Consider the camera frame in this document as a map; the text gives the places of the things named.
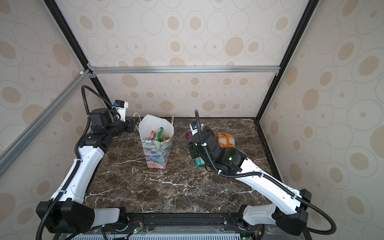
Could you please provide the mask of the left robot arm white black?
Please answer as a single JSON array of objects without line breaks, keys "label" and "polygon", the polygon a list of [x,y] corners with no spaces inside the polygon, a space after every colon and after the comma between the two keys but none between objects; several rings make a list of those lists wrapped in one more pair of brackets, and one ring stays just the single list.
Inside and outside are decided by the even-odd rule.
[{"label": "left robot arm white black", "polygon": [[85,195],[113,138],[124,132],[132,133],[135,128],[136,120],[126,118],[126,108],[113,107],[112,111],[118,115],[115,122],[111,121],[108,109],[89,113],[92,132],[81,138],[78,156],[51,199],[40,202],[36,208],[41,219],[38,239],[43,230],[80,234],[96,227],[127,223],[123,208],[92,209],[84,205]]}]

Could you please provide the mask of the teal snack bag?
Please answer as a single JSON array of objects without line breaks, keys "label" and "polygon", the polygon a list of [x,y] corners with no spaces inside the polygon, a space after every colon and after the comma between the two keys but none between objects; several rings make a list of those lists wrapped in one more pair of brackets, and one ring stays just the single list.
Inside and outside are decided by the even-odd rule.
[{"label": "teal snack bag", "polygon": [[197,167],[205,165],[205,162],[201,157],[195,158],[195,162],[196,162]]}]

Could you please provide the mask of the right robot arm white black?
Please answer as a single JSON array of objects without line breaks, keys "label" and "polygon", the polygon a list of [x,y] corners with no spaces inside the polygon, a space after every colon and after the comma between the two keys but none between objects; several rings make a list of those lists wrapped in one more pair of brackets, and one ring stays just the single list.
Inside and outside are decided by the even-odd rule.
[{"label": "right robot arm white black", "polygon": [[308,190],[293,189],[263,171],[242,151],[222,147],[210,128],[199,130],[197,123],[193,122],[190,129],[189,150],[192,158],[201,158],[220,176],[234,177],[271,201],[265,206],[246,206],[242,212],[243,222],[250,226],[276,225],[293,236],[303,232],[307,226],[308,207],[298,199],[310,201],[312,194]]}]

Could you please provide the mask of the pink yellow Fox's fruits bag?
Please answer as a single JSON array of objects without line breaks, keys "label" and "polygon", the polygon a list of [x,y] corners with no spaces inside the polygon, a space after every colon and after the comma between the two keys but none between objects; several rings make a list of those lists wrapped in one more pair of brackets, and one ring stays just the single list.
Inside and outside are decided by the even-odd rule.
[{"label": "pink yellow Fox's fruits bag", "polygon": [[155,138],[156,138],[156,133],[152,131],[149,140],[153,141]]}]

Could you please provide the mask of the floral paper bag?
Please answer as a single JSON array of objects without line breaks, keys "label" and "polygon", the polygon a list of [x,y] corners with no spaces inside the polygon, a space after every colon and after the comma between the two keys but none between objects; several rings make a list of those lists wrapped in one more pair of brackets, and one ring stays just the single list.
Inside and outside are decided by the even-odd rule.
[{"label": "floral paper bag", "polygon": [[174,141],[174,120],[146,115],[137,125],[148,168],[165,169]]}]

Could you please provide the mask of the green Fox's candy bag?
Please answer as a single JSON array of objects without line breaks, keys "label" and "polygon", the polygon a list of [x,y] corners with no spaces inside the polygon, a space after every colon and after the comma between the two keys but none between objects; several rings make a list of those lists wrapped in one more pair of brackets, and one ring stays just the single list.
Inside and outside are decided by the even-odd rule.
[{"label": "green Fox's candy bag", "polygon": [[162,137],[163,137],[163,131],[164,131],[164,128],[163,128],[163,127],[160,127],[160,128],[158,129],[158,132],[157,132],[157,134],[156,134],[156,138],[155,138],[156,141],[161,142]]}]

